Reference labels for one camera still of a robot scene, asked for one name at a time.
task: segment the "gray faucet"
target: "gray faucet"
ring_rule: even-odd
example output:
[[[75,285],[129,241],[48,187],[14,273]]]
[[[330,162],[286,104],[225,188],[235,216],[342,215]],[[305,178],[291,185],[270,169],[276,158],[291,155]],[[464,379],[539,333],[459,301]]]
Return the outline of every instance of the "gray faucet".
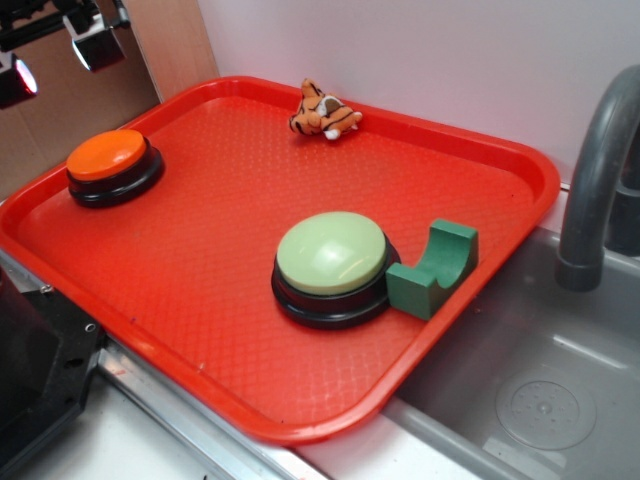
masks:
[[[586,292],[600,283],[604,248],[640,255],[640,65],[611,82],[587,130],[571,181],[556,281]]]

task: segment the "plastic tray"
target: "plastic tray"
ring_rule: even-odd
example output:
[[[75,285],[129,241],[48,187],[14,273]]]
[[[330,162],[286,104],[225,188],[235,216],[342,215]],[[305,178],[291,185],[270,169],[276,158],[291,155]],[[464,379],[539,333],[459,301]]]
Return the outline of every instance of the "plastic tray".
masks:
[[[0,210],[0,246],[110,334],[246,433],[295,445],[375,414],[536,225],[559,191],[528,147],[348,102],[360,130],[292,133],[297,88],[233,77],[127,125],[164,157],[160,182],[76,205],[60,165]],[[320,331],[285,317],[270,276],[284,233],[326,211],[377,222],[414,265],[443,218],[478,229],[476,270],[429,321],[394,309]]]

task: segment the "tiger plush toy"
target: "tiger plush toy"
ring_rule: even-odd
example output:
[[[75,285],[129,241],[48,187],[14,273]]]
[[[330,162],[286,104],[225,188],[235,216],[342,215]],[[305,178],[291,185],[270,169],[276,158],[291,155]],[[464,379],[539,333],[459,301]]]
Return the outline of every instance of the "tiger plush toy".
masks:
[[[289,119],[289,128],[303,135],[324,133],[329,140],[357,130],[362,113],[342,103],[334,95],[325,94],[315,82],[306,78],[302,82],[302,101],[298,113]]]

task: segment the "green foam block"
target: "green foam block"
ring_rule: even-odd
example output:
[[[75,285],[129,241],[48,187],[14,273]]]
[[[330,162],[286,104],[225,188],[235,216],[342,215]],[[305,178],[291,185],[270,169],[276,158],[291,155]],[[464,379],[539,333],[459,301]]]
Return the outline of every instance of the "green foam block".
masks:
[[[478,265],[478,231],[436,220],[429,244],[411,268],[394,263],[386,272],[391,306],[429,320]]]

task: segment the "sink basin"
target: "sink basin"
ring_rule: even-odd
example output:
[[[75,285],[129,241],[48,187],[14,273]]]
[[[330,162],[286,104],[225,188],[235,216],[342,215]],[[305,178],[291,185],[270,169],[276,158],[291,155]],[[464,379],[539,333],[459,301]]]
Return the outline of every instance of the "sink basin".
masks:
[[[568,292],[557,244],[532,233],[401,386],[396,421],[491,478],[640,478],[640,262],[607,252],[601,286]]]

